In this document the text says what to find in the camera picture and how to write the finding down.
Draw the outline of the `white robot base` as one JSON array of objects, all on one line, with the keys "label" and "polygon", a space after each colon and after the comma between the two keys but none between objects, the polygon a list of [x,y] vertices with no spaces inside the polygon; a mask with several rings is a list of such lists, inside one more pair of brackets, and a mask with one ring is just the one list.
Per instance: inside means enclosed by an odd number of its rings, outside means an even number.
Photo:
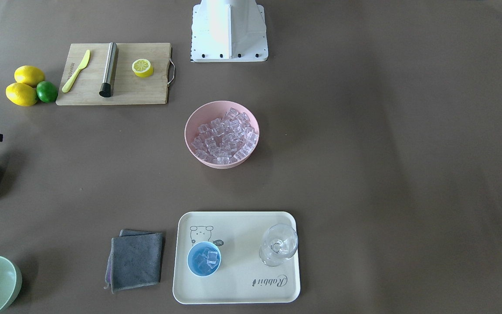
[{"label": "white robot base", "polygon": [[191,62],[268,59],[265,8],[255,0],[202,0],[192,13]]}]

